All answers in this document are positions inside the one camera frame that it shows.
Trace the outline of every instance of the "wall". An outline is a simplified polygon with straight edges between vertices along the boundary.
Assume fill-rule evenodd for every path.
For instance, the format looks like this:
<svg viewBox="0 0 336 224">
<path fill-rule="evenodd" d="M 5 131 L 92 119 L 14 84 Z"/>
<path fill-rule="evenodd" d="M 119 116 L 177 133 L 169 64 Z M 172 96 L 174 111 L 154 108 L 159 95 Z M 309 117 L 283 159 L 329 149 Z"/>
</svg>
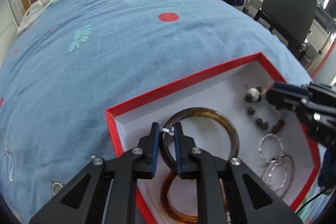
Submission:
<svg viewBox="0 0 336 224">
<path fill-rule="evenodd" d="M 317 83 L 329 85 L 336 75 L 336 47 L 332 50 L 328 59 L 313 78 Z"/>
<path fill-rule="evenodd" d="M 0 0 L 0 66 L 15 40 L 16 29 L 8 0 Z"/>
</svg>

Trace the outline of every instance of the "cable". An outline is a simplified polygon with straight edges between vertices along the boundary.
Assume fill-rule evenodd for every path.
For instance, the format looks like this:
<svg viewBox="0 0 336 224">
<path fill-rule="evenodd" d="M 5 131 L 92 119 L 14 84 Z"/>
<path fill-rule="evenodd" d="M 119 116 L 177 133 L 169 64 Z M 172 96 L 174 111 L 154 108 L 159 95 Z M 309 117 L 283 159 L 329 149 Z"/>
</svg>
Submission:
<svg viewBox="0 0 336 224">
<path fill-rule="evenodd" d="M 325 193 L 326 191 L 328 191 L 331 187 L 336 185 L 336 180 L 332 181 L 332 184 L 329 187 L 326 187 L 324 190 L 322 190 L 321 192 L 319 192 L 317 195 L 315 195 L 313 198 L 311 198 L 310 200 L 308 200 L 304 205 L 301 206 L 301 208 L 296 212 L 296 214 L 298 214 L 304 207 L 306 207 L 309 203 L 311 203 L 314 199 L 318 198 L 320 195 L 322 195 L 323 193 Z"/>
</svg>

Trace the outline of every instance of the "chair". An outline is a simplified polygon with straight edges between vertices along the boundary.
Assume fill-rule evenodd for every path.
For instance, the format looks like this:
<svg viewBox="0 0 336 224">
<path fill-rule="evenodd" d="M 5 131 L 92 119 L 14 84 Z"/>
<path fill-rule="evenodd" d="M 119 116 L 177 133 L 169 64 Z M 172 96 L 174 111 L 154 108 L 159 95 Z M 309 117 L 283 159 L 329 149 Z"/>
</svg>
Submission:
<svg viewBox="0 0 336 224">
<path fill-rule="evenodd" d="M 270 32 L 276 29 L 287 41 L 288 49 L 302 59 L 308 49 L 305 39 L 310 31 L 317 0 L 263 0 L 254 20 L 264 19 Z"/>
</svg>

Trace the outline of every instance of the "amber bangle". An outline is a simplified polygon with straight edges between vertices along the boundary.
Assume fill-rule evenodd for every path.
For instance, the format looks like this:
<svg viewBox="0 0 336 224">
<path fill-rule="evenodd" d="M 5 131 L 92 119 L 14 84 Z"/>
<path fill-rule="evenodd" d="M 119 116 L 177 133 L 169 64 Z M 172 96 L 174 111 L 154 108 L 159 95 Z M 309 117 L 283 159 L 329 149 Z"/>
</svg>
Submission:
<svg viewBox="0 0 336 224">
<path fill-rule="evenodd" d="M 226 129 L 230 137 L 231 151 L 230 151 L 229 159 L 238 156 L 239 139 L 238 139 L 237 131 L 234 128 L 234 126 L 231 124 L 231 122 L 223 114 L 215 110 L 205 108 L 205 107 L 192 107 L 192 108 L 184 109 L 180 112 L 177 112 L 175 115 L 173 115 L 166 122 L 165 128 L 171 128 L 176 122 L 179 122 L 189 117 L 195 117 L 195 116 L 210 118 L 218 122 L 220 125 L 222 125 Z M 168 149 L 168 142 L 172 142 L 172 141 L 173 141 L 172 136 L 170 136 L 167 132 L 161 132 L 159 146 L 160 146 L 160 152 L 161 152 L 162 158 L 165 164 L 169 167 L 169 169 L 176 173 L 177 172 L 176 171 L 176 161 L 174 160 L 174 158 L 172 157 Z"/>
<path fill-rule="evenodd" d="M 169 188 L 171 184 L 173 183 L 173 180 L 176 178 L 177 174 L 174 172 L 169 172 L 166 179 L 164 180 L 162 187 L 161 187 L 161 193 L 160 193 L 160 200 L 163 209 L 165 212 L 169 215 L 170 218 L 175 220 L 178 223 L 181 224 L 196 224 L 198 223 L 198 216 L 190 216 L 186 215 L 184 213 L 179 212 L 172 203 L 169 201 L 168 193 Z M 227 203 L 226 200 L 223 200 L 225 210 L 227 211 Z"/>
</svg>

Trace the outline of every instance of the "metal screw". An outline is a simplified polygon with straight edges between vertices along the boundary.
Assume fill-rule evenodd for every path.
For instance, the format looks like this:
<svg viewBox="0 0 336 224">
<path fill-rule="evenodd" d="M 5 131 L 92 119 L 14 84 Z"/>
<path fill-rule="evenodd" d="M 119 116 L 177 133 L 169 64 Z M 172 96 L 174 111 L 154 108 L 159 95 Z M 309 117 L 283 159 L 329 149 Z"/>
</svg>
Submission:
<svg viewBox="0 0 336 224">
<path fill-rule="evenodd" d="M 191 153 L 198 155 L 198 154 L 202 153 L 202 149 L 198 148 L 198 147 L 193 147 L 191 149 Z"/>
<path fill-rule="evenodd" d="M 94 158 L 93 161 L 92 161 L 92 163 L 94 165 L 102 165 L 103 162 L 104 162 L 104 160 L 102 158 Z"/>
<path fill-rule="evenodd" d="M 230 163 L 231 163 L 232 165 L 240 165 L 241 162 L 242 162 L 242 161 L 241 161 L 239 158 L 232 158 L 232 159 L 230 159 Z"/>
<path fill-rule="evenodd" d="M 132 153 L 134 155 L 141 155 L 143 153 L 143 151 L 140 147 L 136 147 L 136 148 L 133 148 Z"/>
<path fill-rule="evenodd" d="M 321 115 L 317 112 L 314 113 L 314 120 L 319 121 L 321 119 Z"/>
</svg>

